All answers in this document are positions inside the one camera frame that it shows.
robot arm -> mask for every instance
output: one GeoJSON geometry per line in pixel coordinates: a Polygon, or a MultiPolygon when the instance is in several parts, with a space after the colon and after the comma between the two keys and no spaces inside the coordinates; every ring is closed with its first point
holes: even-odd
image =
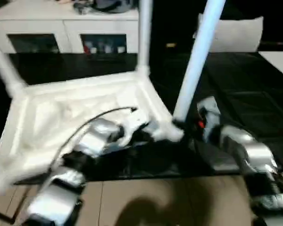
{"type": "Polygon", "coordinates": [[[231,155],[241,174],[261,175],[270,185],[271,194],[253,197],[253,204],[266,210],[283,210],[283,175],[269,147],[244,129],[220,124],[221,115],[213,97],[201,101],[198,109],[205,124],[202,139],[231,155]]]}

floor tile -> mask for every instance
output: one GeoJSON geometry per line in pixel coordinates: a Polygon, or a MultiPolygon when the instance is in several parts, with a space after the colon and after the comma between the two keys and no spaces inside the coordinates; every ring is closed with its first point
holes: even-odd
{"type": "Polygon", "coordinates": [[[0,212],[6,214],[9,205],[11,204],[11,200],[16,191],[15,187],[9,189],[4,195],[0,195],[0,212]]]}
{"type": "MultiPolygon", "coordinates": [[[[25,219],[25,213],[26,213],[26,209],[29,205],[29,203],[31,202],[31,200],[35,197],[35,195],[37,194],[37,191],[39,189],[39,186],[17,186],[16,192],[14,194],[13,200],[7,210],[6,215],[8,215],[10,218],[12,218],[17,210],[17,208],[19,207],[19,204],[21,202],[21,200],[24,197],[24,194],[26,192],[27,193],[27,197],[24,200],[23,206],[20,209],[19,215],[16,219],[15,224],[19,224],[20,222],[22,222],[25,219]]],[[[9,224],[4,223],[2,224],[2,226],[8,226],[9,224]]]]}
{"type": "MultiPolygon", "coordinates": [[[[100,199],[102,192],[102,182],[90,182],[85,188],[81,199],[84,202],[84,206],[80,211],[79,219],[76,223],[78,226],[96,226],[99,220],[100,212],[100,199]]],[[[19,186],[15,192],[12,203],[7,211],[7,215],[12,217],[25,193],[29,188],[28,196],[24,202],[23,207],[18,215],[15,224],[22,222],[26,219],[25,211],[29,206],[31,200],[35,197],[38,191],[38,186],[19,186]]]]}
{"type": "Polygon", "coordinates": [[[81,199],[84,202],[77,221],[77,226],[96,226],[99,221],[100,201],[103,182],[90,182],[85,188],[81,199]]]}
{"type": "Polygon", "coordinates": [[[241,177],[185,180],[195,226],[251,226],[252,212],[241,177]]]}
{"type": "Polygon", "coordinates": [[[99,226],[191,226],[180,179],[104,182],[99,226]]]}

glass cabinet door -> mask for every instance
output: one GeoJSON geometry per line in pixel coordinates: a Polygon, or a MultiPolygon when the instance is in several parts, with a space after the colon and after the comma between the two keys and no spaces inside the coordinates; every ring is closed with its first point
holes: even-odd
{"type": "Polygon", "coordinates": [[[65,21],[72,52],[137,53],[138,20],[65,21]]]}
{"type": "Polygon", "coordinates": [[[125,34],[81,34],[84,53],[126,53],[127,41],[125,34]]]}
{"type": "Polygon", "coordinates": [[[17,53],[59,53],[54,34],[8,34],[17,53]]]}
{"type": "Polygon", "coordinates": [[[0,49],[5,53],[70,53],[62,21],[0,21],[0,49]]]}

black mat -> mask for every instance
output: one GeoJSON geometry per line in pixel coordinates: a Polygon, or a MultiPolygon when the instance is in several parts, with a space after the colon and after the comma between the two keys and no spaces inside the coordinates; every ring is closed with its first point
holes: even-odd
{"type": "MultiPolygon", "coordinates": [[[[110,73],[133,71],[136,55],[88,56],[84,54],[11,55],[28,84],[64,81],[110,73]]],[[[188,55],[166,56],[151,61],[151,80],[169,111],[173,112],[188,55]]],[[[196,115],[196,103],[214,96],[222,115],[251,130],[266,142],[283,167],[283,74],[259,54],[215,53],[207,58],[193,99],[188,125],[196,115]]],[[[0,134],[9,99],[0,92],[0,134]]],[[[103,157],[90,180],[170,178],[238,173],[233,161],[220,150],[198,144],[198,152],[186,144],[160,142],[103,157]],[[201,153],[216,156],[219,165],[209,167],[201,153]]]]}

